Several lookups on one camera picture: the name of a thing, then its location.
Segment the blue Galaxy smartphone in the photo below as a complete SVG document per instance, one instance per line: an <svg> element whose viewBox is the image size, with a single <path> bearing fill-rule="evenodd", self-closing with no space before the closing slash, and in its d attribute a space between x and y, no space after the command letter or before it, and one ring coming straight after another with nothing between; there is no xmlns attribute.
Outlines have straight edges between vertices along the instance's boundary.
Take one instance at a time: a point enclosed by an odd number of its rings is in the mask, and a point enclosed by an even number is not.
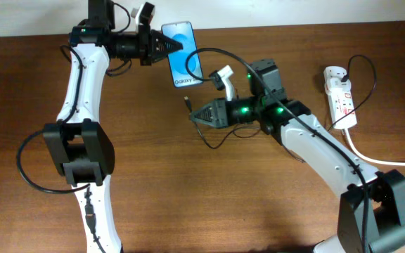
<svg viewBox="0 0 405 253"><path fill-rule="evenodd" d="M203 71L198 54L193 55L186 64L187 57L197 50L193 26L189 21L164 24L162 33L180 42L183 48L168 55L172 82L175 88L202 84Z"/></svg>

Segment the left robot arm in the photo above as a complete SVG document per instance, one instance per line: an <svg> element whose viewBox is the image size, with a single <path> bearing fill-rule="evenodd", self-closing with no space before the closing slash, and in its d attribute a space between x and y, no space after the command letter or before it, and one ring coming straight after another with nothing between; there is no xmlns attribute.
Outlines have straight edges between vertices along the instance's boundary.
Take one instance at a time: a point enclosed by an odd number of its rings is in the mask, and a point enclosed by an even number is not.
<svg viewBox="0 0 405 253"><path fill-rule="evenodd" d="M150 27L155 7L134 11L133 33L115 30L115 2L89 1L88 17L69 33L71 73L56 122L43 137L54 166L78 201L88 252L122 252L110 200L115 168L113 144L100 124L103 80L112 59L152 65L182 49L182 44Z"/></svg>

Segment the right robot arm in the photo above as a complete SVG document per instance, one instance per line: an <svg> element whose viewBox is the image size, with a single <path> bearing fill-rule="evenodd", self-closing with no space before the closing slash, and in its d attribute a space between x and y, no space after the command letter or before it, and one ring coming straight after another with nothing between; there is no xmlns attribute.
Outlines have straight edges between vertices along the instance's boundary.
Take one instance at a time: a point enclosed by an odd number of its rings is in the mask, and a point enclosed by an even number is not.
<svg viewBox="0 0 405 253"><path fill-rule="evenodd" d="M289 100L272 59L246 66L251 97L227 94L199 110L192 122L216 129L257 121L261 130L299 155L340 200L337 232L287 252L395 252L405 246L405 177L358 158L298 100Z"/></svg>

